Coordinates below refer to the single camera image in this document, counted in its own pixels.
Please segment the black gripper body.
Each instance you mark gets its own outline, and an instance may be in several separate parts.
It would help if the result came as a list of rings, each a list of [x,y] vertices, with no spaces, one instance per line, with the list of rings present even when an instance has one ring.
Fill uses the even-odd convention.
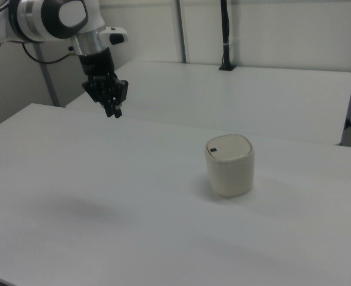
[[[129,83],[117,77],[110,49],[91,55],[80,55],[79,60],[85,75],[84,90],[104,109],[120,109],[126,100]]]

